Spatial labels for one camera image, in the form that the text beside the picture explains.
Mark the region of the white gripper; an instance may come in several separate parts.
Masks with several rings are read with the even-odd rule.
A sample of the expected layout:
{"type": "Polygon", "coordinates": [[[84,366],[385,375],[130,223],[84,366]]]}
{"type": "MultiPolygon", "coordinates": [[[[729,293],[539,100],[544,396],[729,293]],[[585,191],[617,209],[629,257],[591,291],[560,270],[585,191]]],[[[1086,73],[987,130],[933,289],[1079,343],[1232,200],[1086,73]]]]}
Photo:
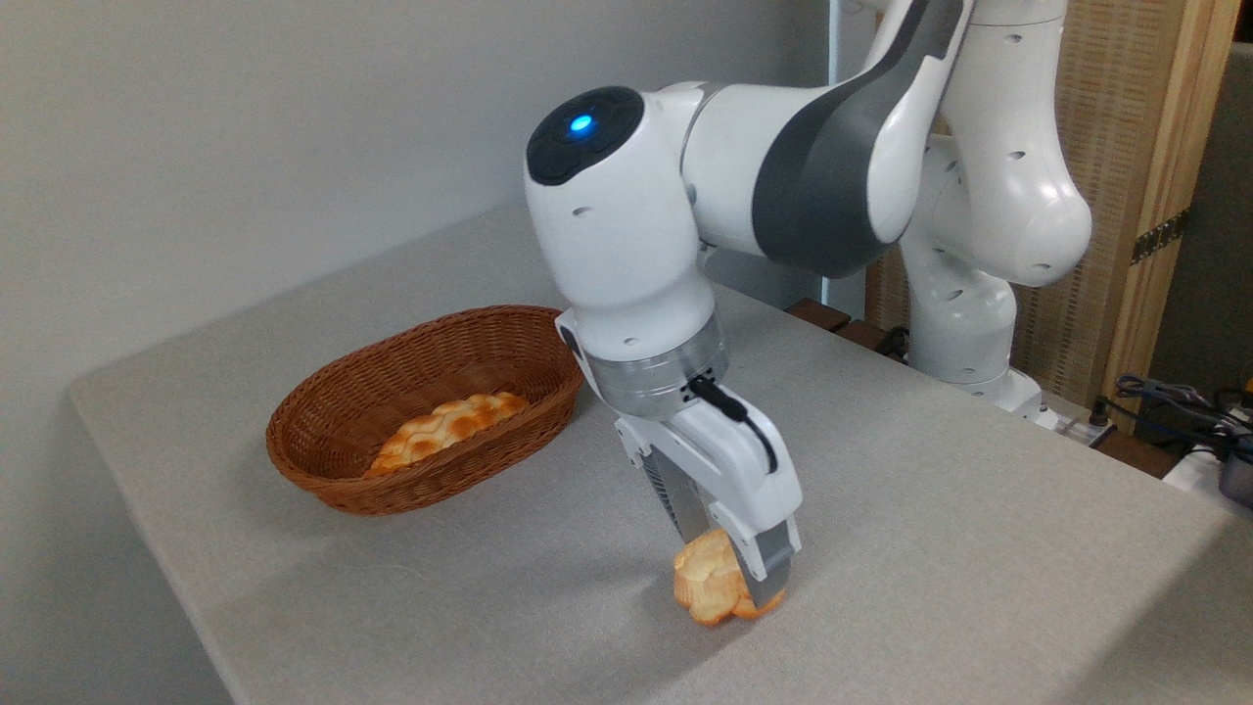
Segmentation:
{"type": "Polygon", "coordinates": [[[802,493],[774,425],[727,388],[699,388],[692,404],[657,421],[623,414],[621,443],[684,541],[720,526],[757,610],[779,596],[799,550],[802,493]]]}

